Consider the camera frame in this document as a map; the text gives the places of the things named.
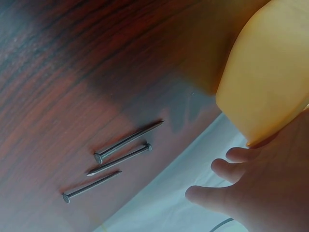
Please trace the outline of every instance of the white fabric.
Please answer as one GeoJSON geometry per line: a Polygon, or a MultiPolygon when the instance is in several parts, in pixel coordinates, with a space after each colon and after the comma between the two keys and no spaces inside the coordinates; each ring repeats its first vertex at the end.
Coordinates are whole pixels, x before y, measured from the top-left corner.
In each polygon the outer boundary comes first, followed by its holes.
{"type": "Polygon", "coordinates": [[[191,185],[228,186],[227,181],[212,172],[211,162],[224,158],[231,147],[245,144],[239,131],[220,115],[168,168],[104,224],[107,232],[210,231],[228,217],[188,202],[184,193],[191,185]]]}

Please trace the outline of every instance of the wood grain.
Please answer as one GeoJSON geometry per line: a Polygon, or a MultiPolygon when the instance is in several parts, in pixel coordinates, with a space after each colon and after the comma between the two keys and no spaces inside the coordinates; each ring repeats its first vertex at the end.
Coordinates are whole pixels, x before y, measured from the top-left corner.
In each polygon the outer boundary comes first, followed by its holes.
{"type": "Polygon", "coordinates": [[[242,26],[267,1],[228,2],[0,1],[0,231],[92,231],[217,117],[214,97],[186,80],[220,76],[242,26]],[[198,37],[205,28],[212,33],[198,37]],[[63,191],[104,175],[85,176],[95,150],[158,119],[167,122],[113,159],[144,140],[151,153],[63,202],[63,191]]]}

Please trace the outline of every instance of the yellow plastic container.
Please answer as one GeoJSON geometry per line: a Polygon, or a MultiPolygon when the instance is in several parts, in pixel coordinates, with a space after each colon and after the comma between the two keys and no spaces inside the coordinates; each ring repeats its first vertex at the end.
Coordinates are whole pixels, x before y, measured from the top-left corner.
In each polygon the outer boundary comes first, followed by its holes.
{"type": "Polygon", "coordinates": [[[272,0],[243,28],[216,95],[254,146],[309,104],[309,0],[272,0]]]}

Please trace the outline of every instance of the steel nail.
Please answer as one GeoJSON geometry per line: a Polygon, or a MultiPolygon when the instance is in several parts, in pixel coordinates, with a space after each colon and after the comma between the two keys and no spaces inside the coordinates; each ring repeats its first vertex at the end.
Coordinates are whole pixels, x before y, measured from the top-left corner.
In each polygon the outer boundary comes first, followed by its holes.
{"type": "Polygon", "coordinates": [[[81,188],[81,189],[79,189],[79,190],[76,190],[76,191],[74,191],[74,192],[72,192],[72,193],[70,193],[70,194],[65,194],[65,193],[63,193],[63,194],[62,194],[63,200],[65,201],[65,203],[70,203],[70,198],[71,198],[71,197],[75,197],[75,196],[77,196],[77,195],[79,195],[79,194],[82,194],[82,193],[84,193],[84,192],[86,192],[86,191],[88,191],[88,190],[94,188],[95,186],[104,183],[105,181],[111,179],[112,177],[114,177],[114,176],[120,174],[121,172],[122,172],[122,171],[116,171],[116,172],[114,172],[114,173],[112,173],[112,174],[109,174],[108,176],[106,176],[106,177],[104,177],[104,178],[102,178],[102,179],[100,179],[100,180],[98,180],[98,181],[96,181],[96,182],[93,182],[92,184],[87,185],[87,186],[85,186],[85,187],[83,187],[83,188],[81,188]]]}
{"type": "Polygon", "coordinates": [[[130,158],[133,158],[133,157],[139,155],[140,153],[142,153],[144,151],[147,151],[147,150],[151,151],[152,149],[153,148],[152,148],[152,146],[150,144],[146,144],[145,147],[143,147],[142,149],[134,151],[134,152],[132,152],[132,153],[126,155],[126,156],[123,156],[123,157],[121,157],[119,159],[116,159],[116,160],[114,160],[114,161],[112,161],[110,163],[107,163],[107,164],[105,164],[105,165],[103,165],[101,167],[98,167],[98,168],[95,168],[95,169],[91,170],[87,174],[87,176],[93,176],[93,175],[95,175],[97,173],[103,172],[104,170],[109,169],[109,168],[111,168],[111,167],[113,167],[113,166],[115,166],[115,165],[117,165],[119,163],[122,163],[122,162],[124,162],[124,161],[126,161],[126,160],[128,160],[130,158]]]}
{"type": "Polygon", "coordinates": [[[125,145],[127,145],[128,143],[132,142],[133,140],[136,140],[138,138],[140,138],[141,136],[143,136],[144,134],[152,131],[153,129],[157,128],[158,126],[162,125],[165,121],[159,121],[155,124],[152,124],[150,126],[148,126],[145,129],[142,129],[136,133],[134,133],[133,135],[125,138],[124,140],[122,140],[121,142],[117,143],[116,145],[112,146],[111,148],[107,149],[106,151],[103,151],[101,153],[96,152],[94,154],[94,158],[96,160],[96,162],[98,164],[102,164],[103,161],[109,157],[112,153],[114,153],[115,151],[119,150],[120,148],[124,147],[125,145]]]}

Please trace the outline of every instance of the cable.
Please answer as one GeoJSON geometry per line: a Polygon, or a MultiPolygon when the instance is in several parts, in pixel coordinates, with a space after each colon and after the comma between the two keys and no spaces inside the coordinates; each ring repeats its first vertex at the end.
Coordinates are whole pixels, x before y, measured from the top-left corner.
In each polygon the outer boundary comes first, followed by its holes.
{"type": "Polygon", "coordinates": [[[223,225],[225,225],[225,224],[227,224],[227,223],[229,223],[229,222],[231,222],[231,221],[234,221],[234,219],[233,219],[233,218],[229,218],[229,219],[227,219],[227,220],[221,222],[220,224],[216,225],[216,226],[215,226],[211,231],[209,231],[209,232],[215,232],[217,229],[219,229],[220,227],[222,227],[223,225]]]}

